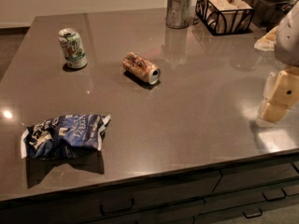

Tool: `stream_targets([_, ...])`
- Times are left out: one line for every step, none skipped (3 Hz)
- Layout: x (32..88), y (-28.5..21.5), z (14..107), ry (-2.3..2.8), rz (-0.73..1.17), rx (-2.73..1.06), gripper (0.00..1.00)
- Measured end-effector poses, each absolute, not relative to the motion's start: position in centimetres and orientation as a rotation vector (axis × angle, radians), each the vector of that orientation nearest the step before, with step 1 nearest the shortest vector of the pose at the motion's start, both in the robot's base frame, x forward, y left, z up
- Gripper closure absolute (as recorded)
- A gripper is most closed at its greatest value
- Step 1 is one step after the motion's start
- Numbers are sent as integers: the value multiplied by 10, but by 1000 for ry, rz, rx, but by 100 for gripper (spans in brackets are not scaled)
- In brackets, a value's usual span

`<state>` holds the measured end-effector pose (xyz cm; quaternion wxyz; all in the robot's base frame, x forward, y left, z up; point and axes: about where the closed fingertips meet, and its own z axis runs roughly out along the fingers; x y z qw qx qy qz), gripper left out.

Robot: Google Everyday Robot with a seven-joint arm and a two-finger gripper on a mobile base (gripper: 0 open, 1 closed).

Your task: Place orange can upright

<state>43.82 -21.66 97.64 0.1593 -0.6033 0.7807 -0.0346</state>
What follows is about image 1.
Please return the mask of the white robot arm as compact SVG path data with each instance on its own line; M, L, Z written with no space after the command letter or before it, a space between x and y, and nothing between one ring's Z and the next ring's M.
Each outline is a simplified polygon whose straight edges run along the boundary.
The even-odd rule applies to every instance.
M275 126L299 102L299 3L279 23L274 53L286 67L266 80L256 118L260 127Z

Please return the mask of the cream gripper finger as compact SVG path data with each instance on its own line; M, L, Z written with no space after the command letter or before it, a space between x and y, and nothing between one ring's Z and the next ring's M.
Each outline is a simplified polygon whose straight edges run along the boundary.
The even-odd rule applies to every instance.
M286 67L271 72L263 90L256 123L259 127L273 127L283 120L299 102L299 68Z

